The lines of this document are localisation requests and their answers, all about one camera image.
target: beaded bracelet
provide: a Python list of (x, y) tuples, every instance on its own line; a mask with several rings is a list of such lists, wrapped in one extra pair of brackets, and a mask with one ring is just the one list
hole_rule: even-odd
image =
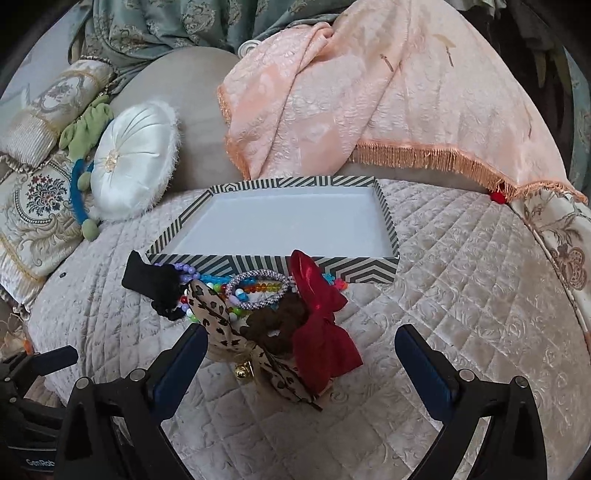
[[(258, 301), (240, 301), (238, 297), (235, 295), (235, 290), (238, 284), (246, 278), (270, 278), (271, 280), (276, 280), (281, 282), (281, 288), (277, 293), (274, 293), (270, 297), (267, 297), (262, 300)], [(274, 272), (273, 270), (250, 270), (248, 272), (240, 273), (233, 277), (228, 284), (226, 285), (226, 295), (228, 296), (228, 300), (230, 303), (245, 310), (257, 310), (264, 307), (268, 307), (277, 303), (283, 295), (286, 294), (287, 290), (291, 287), (290, 280), (285, 275), (282, 275), (278, 272)]]

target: red bow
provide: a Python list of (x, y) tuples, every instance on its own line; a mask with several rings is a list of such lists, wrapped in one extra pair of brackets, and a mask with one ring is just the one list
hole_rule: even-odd
[(346, 305), (347, 299), (322, 277), (318, 266), (305, 253), (294, 250), (290, 267), (310, 311), (308, 321), (292, 337), (295, 362), (306, 387), (319, 394), (331, 378), (344, 375), (363, 362), (349, 334), (335, 325), (335, 312)]

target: red bead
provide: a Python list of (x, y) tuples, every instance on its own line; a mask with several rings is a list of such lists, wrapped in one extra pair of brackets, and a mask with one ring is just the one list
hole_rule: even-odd
[(504, 203), (507, 203), (507, 198), (501, 192), (492, 192), (491, 193), (491, 200), (493, 202), (497, 202), (497, 203), (500, 203), (502, 205)]

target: green damask curtain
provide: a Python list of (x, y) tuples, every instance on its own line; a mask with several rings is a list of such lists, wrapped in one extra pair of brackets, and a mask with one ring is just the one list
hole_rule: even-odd
[(287, 26), (333, 22), (353, 0), (83, 0), (72, 49), (110, 60), (121, 72), (119, 92), (151, 61), (174, 48), (236, 52)]

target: pink embroidered fabric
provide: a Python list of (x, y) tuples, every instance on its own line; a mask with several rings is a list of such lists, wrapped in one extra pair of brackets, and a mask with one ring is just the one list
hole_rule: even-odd
[(219, 88), (246, 179), (334, 174), (353, 161), (462, 173), (509, 200), (572, 192), (535, 105), (484, 38), (440, 0), (358, 0), (289, 28)]

